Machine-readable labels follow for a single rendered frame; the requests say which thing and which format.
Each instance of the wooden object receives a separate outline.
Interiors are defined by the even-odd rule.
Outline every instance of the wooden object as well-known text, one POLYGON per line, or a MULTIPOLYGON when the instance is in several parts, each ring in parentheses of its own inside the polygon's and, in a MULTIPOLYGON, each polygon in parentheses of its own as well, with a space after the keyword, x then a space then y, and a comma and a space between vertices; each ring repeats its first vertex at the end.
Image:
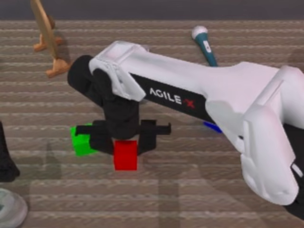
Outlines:
POLYGON ((63 40, 60 37, 54 37, 54 20, 45 13, 40 0, 31 0, 30 4, 40 30, 40 42, 34 45, 34 50, 42 51, 47 48, 53 58, 53 68, 46 71, 47 76, 52 78, 67 72, 71 64, 58 56, 57 45, 62 44, 63 40))

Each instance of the blue marker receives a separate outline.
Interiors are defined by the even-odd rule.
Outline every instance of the blue marker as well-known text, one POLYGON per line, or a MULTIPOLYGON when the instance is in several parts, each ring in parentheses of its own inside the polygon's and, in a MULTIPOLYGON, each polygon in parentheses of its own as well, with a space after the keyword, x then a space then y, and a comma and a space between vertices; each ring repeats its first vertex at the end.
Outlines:
POLYGON ((204 26, 196 26, 192 30, 192 38, 199 45, 209 65, 217 67, 218 63, 214 57, 211 47, 208 42, 208 30, 204 26))

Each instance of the wooden base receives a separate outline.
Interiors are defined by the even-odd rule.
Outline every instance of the wooden base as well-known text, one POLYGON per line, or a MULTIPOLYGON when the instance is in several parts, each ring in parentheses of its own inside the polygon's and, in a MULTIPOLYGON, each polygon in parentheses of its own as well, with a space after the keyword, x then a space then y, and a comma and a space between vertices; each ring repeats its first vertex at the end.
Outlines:
MULTIPOLYGON (((61 45, 64 43, 63 39, 61 37, 55 37, 55 42, 57 45, 61 45)), ((40 42, 38 44, 34 44, 34 51, 39 52, 42 50, 47 49, 46 43, 43 41, 43 39, 40 39, 40 42)))
POLYGON ((57 58, 57 59, 54 59, 54 61, 53 61, 53 69, 47 70, 46 73, 47 73, 48 78, 53 78, 57 75, 67 72, 70 69, 70 67, 71 67, 70 63, 68 64, 63 59, 57 58))

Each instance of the white ball tip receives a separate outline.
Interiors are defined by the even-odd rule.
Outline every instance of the white ball tip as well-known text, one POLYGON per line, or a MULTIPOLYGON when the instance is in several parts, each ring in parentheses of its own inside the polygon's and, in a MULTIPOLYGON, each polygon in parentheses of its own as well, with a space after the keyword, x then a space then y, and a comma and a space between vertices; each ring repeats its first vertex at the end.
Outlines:
POLYGON ((192 29, 192 38, 195 39, 195 37, 200 33, 208 33, 208 29, 204 26, 196 26, 192 29))

